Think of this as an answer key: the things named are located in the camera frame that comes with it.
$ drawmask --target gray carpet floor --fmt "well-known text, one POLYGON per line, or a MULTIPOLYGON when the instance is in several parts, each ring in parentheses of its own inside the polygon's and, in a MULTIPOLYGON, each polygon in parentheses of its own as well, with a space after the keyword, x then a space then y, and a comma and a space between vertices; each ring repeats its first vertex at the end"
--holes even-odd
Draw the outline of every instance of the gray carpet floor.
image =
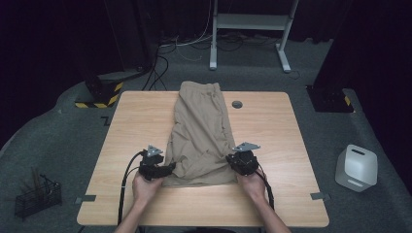
MULTIPOLYGON (((285 74, 269 40, 264 44, 244 44, 239 50, 218 51, 218 69, 209 70, 209 50, 193 47, 162 48, 168 69, 161 78, 167 90, 179 90, 183 81, 219 83, 223 91, 283 91, 292 101, 297 122, 325 201, 329 226, 293 228, 292 232, 412 232, 412 200, 394 167, 377 141, 352 89, 344 89, 355 112, 317 113, 305 85, 312 84, 330 47, 310 40, 288 42, 286 53, 292 72, 285 74), (372 150, 378 156, 378 183, 357 193, 334 180, 337 157, 349 144, 372 150)), ((196 45, 199 48, 206 44, 196 45)), ((225 50, 236 44, 220 43, 225 50)), ((166 62, 159 59, 160 74, 166 62)), ((124 73, 103 76, 119 79, 124 73)), ((141 90, 148 75, 128 80, 121 91, 141 90)), ((108 109, 78 109, 74 105, 79 83, 61 94, 55 107, 27 122, 0 151, 0 232, 78 232, 80 205, 77 197, 86 193, 99 152, 116 105, 108 109), (24 181, 31 183, 31 168, 62 186, 63 203, 24 221, 15 217, 15 198, 24 181)), ((157 82, 153 89, 163 90, 157 82)), ((112 232, 115 226, 87 226, 83 232, 112 232)))

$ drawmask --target wooden table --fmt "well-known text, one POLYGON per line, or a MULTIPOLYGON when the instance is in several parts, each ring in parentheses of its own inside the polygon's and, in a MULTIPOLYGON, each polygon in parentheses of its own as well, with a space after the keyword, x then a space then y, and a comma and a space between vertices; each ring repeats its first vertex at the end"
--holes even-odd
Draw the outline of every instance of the wooden table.
MULTIPOLYGON (((254 150, 272 186, 275 209, 288 226, 323 227, 328 216, 293 113, 283 92, 223 93, 236 145, 258 144, 254 150), (235 100, 243 108, 234 109, 235 100)), ((130 158, 152 144, 166 149, 173 126, 177 91, 126 91, 121 95, 78 215, 81 225, 116 225, 120 185, 130 158)), ((135 159, 138 166, 141 156, 135 159)), ((131 181, 124 209, 132 202, 131 181)), ((239 185, 163 187, 145 212, 141 225, 262 226, 257 212, 239 185)))

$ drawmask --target folded cloth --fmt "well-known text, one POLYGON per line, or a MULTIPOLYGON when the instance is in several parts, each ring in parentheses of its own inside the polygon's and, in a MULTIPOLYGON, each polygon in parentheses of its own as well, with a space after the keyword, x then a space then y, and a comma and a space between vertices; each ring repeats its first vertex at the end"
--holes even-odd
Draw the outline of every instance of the folded cloth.
POLYGON ((225 159, 235 145, 219 84, 183 82, 174 115, 165 165, 176 168, 163 185, 236 183, 225 159))

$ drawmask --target yellow and black warning tape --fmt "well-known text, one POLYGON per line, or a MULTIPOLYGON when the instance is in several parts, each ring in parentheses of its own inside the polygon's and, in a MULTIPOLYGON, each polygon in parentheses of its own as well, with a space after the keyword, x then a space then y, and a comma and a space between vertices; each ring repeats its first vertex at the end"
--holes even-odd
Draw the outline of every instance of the yellow and black warning tape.
POLYGON ((119 83, 115 86, 114 90, 112 93, 109 93, 107 96, 107 99, 109 99, 108 101, 106 101, 105 103, 102 102, 76 102, 76 107, 78 108, 100 108, 100 109, 104 109, 104 108, 110 108, 113 107, 116 103, 116 101, 119 98, 119 94, 120 94, 120 89, 123 86, 123 83, 119 83))

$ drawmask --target pen holder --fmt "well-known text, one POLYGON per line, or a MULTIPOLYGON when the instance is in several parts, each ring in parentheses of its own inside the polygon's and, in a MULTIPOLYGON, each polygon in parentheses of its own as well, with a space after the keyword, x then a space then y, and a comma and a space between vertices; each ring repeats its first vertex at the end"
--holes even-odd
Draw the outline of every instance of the pen holder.
POLYGON ((45 183, 39 188, 16 197, 15 216, 24 220, 27 216, 57 204, 60 206, 62 204, 60 183, 45 183))

